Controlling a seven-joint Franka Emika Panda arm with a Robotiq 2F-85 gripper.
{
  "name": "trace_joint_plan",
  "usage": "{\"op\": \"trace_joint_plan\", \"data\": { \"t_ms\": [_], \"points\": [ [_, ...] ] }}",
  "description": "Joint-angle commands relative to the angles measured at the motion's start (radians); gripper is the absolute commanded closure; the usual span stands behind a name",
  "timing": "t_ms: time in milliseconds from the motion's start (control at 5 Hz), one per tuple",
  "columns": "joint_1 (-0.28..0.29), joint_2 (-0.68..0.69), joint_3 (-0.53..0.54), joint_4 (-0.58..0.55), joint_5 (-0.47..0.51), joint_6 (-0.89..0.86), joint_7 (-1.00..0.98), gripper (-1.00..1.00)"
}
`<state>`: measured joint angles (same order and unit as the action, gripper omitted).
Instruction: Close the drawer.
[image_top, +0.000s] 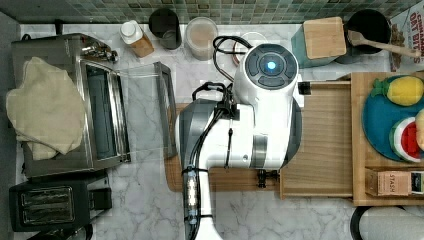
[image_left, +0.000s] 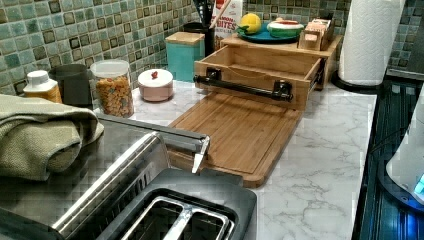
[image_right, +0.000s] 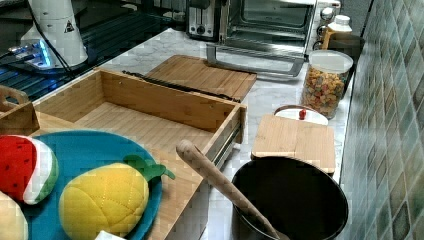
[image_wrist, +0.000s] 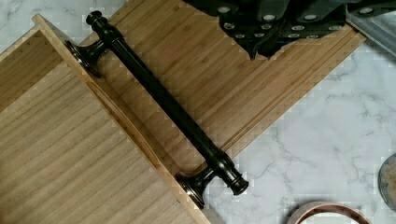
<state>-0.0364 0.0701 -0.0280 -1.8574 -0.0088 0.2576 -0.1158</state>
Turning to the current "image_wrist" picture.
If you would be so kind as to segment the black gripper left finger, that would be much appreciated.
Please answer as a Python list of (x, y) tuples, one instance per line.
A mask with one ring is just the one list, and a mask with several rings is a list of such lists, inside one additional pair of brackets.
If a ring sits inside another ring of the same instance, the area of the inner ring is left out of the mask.
[(183, 0), (190, 6), (217, 17), (219, 27), (251, 60), (260, 54), (271, 58), (282, 47), (279, 42), (282, 18), (272, 0)]

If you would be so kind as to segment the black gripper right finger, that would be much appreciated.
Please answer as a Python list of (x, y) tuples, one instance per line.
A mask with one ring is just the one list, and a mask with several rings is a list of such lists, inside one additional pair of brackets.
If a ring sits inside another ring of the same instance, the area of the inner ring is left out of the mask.
[(347, 14), (370, 18), (395, 10), (395, 0), (258, 0), (258, 19), (269, 26), (258, 52), (273, 56), (299, 38), (316, 39), (340, 30)]

